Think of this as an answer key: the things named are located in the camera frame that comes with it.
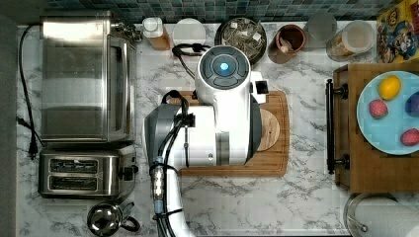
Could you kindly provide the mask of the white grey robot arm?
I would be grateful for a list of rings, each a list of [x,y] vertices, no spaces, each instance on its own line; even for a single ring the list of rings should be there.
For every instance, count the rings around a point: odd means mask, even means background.
[[[246,55],[230,45],[203,53],[195,73],[198,104],[176,90],[143,122],[158,237],[195,237],[183,211],[178,171],[244,165],[261,142],[261,100]]]

